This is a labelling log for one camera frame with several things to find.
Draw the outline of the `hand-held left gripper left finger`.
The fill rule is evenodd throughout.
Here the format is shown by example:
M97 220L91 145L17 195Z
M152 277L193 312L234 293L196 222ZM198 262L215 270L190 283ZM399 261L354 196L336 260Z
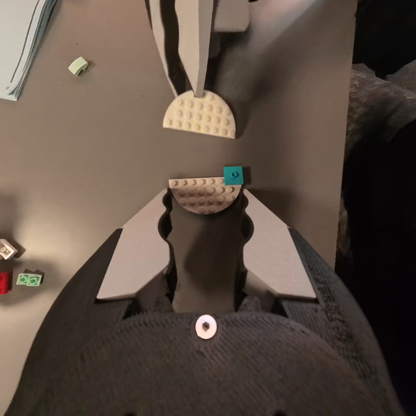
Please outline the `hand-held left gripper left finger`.
M173 299L177 285L172 232L172 195L165 188L122 228L97 300Z

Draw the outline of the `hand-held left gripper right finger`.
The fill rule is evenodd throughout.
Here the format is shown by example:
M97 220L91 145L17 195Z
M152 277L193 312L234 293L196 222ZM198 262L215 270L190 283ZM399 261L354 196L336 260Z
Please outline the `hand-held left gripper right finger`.
M249 190L241 197L242 291L260 298L317 299L289 227Z

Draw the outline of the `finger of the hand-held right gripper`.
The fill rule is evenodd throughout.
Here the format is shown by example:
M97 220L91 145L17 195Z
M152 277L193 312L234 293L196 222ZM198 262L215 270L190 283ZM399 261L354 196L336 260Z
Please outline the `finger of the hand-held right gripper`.
M179 57L195 97L203 96L208 65L213 0L176 0Z
M191 90L190 81L179 57L179 18L177 0L148 0L147 13L167 82L179 96Z

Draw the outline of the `white half-round lego plate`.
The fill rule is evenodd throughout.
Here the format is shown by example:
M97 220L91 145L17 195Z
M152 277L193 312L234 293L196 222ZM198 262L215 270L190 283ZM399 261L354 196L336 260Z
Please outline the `white half-round lego plate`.
M200 98L192 90L177 96L166 110L163 128L221 138L236 138L236 122L231 108L217 94L203 91Z
M186 210L201 214L215 214L232 205L242 185L226 185L224 177L169 179L174 199Z

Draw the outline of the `light blue instruction booklet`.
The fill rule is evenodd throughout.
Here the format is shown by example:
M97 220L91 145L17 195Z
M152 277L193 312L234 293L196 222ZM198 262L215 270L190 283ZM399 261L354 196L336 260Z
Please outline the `light blue instruction booklet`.
M56 0L0 2L0 97L18 101Z

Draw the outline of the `pale green curved lego brick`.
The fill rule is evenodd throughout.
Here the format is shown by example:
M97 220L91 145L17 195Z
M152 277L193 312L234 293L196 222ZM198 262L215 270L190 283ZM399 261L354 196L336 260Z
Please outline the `pale green curved lego brick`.
M74 76L79 76L82 72L84 72L89 66L89 63L83 57L79 57L75 59L68 67L68 70Z

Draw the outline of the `green two-stud lego plate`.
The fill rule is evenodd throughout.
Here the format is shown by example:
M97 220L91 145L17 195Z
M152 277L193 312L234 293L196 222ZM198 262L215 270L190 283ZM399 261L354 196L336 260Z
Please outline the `green two-stud lego plate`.
M43 280L43 273L19 273L15 284L18 286L39 287Z

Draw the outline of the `light grey lego brick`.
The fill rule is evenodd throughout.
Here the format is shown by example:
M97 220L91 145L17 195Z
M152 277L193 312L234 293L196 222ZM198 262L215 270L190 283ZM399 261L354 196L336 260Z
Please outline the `light grey lego brick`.
M6 239L0 239L0 257L1 260L10 260L18 254L19 250L15 248Z

